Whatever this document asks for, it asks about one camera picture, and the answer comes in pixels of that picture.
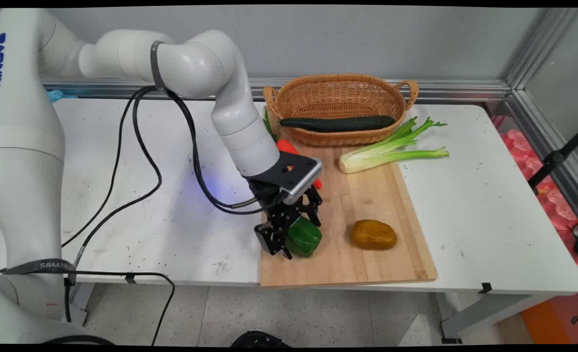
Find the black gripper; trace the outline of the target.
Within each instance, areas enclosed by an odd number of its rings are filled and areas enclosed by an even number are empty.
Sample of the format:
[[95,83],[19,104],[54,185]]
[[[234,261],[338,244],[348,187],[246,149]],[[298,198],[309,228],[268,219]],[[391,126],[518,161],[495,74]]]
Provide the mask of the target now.
[[258,199],[262,207],[267,207],[262,215],[262,223],[255,226],[255,235],[260,247],[269,255],[282,254],[286,259],[292,259],[293,255],[287,247],[286,239],[289,228],[306,214],[309,220],[316,226],[321,226],[319,219],[319,206],[323,200],[314,186],[304,192],[307,203],[300,199],[293,205],[287,205],[280,196],[284,191],[277,185],[248,179],[249,189]]

